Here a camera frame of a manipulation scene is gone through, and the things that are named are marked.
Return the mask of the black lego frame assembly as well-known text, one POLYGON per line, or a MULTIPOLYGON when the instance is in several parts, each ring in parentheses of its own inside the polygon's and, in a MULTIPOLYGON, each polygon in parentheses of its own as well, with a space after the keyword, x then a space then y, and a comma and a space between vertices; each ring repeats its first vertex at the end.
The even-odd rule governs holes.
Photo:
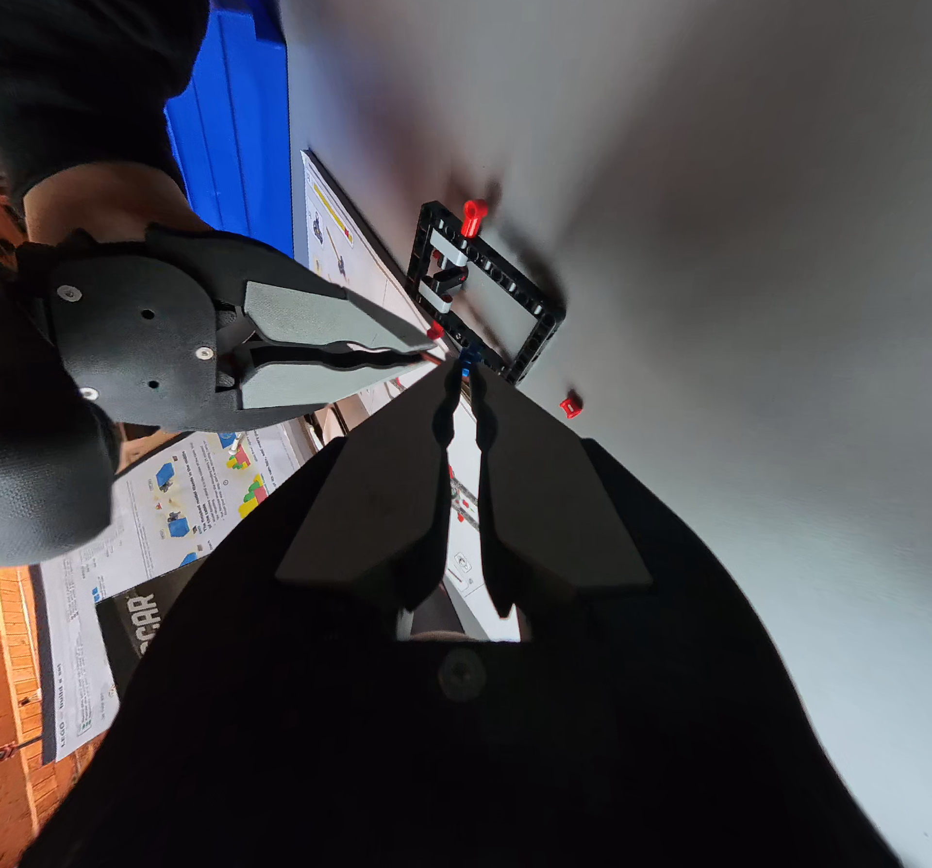
POLYGON ((483 364, 519 384, 539 360, 566 316, 562 301, 504 256, 502 238, 485 224, 468 241, 462 217, 440 201, 419 211, 405 290, 456 352, 475 343, 483 364))

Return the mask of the blue plastic bin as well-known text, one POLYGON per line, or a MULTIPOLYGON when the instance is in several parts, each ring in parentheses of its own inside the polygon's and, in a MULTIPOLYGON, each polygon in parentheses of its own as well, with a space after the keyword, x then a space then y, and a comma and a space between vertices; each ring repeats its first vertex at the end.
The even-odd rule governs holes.
POLYGON ((192 209, 294 256, 287 50, 273 0, 209 0, 192 78, 165 113, 192 209))

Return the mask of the lego instruction booklet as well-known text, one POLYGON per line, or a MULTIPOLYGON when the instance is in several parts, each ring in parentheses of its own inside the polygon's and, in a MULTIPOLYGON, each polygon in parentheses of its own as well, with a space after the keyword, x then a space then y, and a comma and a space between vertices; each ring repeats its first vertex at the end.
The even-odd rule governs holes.
MULTIPOLYGON (((304 172, 308 266, 321 278, 356 292, 424 333, 433 322, 416 308, 403 287, 392 257, 383 258, 375 233, 348 197, 324 174, 310 152, 301 155, 304 172)), ((483 579, 479 530, 480 451, 476 422, 465 394, 454 413, 455 434, 449 446, 451 509, 443 594, 429 598, 404 625, 418 636, 458 629, 475 641, 518 642, 516 609, 502 618, 483 579)))

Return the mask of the person's right forearm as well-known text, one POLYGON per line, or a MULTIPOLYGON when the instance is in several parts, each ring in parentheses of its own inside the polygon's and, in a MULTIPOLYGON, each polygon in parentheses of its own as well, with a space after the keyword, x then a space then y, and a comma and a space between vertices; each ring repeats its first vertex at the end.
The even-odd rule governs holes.
POLYGON ((168 174, 138 163, 87 163, 31 187, 22 206, 28 240, 58 245, 83 231, 99 243, 141 242, 153 225, 211 230, 168 174))

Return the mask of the black lego set box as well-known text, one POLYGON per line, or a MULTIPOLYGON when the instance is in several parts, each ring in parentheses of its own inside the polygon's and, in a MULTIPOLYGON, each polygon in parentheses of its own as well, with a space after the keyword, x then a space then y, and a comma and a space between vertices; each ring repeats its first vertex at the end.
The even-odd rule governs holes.
POLYGON ((96 604, 103 648, 120 699, 170 609, 205 562, 188 559, 178 568, 96 604))

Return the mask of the white printed instruction sheet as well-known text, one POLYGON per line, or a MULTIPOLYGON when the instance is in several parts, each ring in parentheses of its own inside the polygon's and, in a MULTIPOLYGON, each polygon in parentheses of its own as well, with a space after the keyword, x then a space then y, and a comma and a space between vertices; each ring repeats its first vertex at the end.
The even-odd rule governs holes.
POLYGON ((30 570, 42 691, 44 765, 107 729, 116 663, 99 606, 129 605, 131 648, 146 652, 167 615, 154 582, 197 564, 318 450, 302 419, 241 433, 181 434, 119 474, 111 520, 87 545, 30 570))

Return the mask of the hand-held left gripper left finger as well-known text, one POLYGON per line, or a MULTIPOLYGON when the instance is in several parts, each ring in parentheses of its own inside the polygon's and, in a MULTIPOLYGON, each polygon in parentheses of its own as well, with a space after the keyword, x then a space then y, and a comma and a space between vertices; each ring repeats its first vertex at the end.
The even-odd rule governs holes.
POLYGON ((448 448, 460 365, 441 364, 353 429, 276 572, 380 610, 414 610, 439 586, 451 512, 448 448))

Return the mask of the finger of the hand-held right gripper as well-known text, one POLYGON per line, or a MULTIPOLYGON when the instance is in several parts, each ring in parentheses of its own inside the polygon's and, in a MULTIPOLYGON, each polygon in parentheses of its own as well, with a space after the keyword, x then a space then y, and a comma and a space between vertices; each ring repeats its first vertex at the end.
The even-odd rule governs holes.
POLYGON ((354 292, 339 289, 329 296, 248 282, 244 296, 243 312, 256 332, 278 344, 353 344, 401 353, 427 351, 435 344, 427 328, 417 328, 354 292))
POLYGON ((369 350, 246 342, 235 349, 239 408, 308 411, 389 382, 425 362, 432 349, 369 350))

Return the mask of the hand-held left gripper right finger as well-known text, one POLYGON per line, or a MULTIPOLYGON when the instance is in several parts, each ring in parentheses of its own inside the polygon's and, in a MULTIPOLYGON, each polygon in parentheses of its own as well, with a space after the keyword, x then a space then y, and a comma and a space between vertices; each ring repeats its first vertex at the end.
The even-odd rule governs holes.
POLYGON ((501 615, 529 618, 635 592, 651 574, 582 440, 483 366, 471 372, 483 578, 501 615))

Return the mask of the person's black shirt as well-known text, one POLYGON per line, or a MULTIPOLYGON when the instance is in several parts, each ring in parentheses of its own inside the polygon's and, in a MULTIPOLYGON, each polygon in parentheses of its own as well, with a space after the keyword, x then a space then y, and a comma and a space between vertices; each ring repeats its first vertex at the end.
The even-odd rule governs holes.
POLYGON ((165 105, 188 83, 209 0, 1 0, 1 155, 11 198, 90 163, 177 184, 165 105))

